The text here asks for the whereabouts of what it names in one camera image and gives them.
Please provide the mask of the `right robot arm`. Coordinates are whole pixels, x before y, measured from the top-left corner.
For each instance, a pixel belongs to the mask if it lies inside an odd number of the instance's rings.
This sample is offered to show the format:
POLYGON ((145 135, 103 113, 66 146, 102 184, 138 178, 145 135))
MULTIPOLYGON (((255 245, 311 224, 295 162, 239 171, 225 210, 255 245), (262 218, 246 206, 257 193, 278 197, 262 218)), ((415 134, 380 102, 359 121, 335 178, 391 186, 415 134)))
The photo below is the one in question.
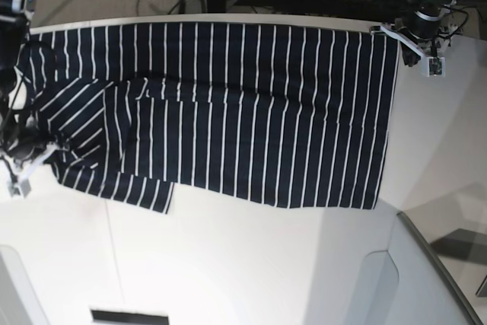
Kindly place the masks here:
POLYGON ((13 91, 19 91, 26 76, 18 77, 19 60, 30 61, 30 52, 40 43, 30 40, 30 24, 36 0, 1 0, 1 156, 21 164, 46 147, 27 121, 32 106, 14 108, 13 91))

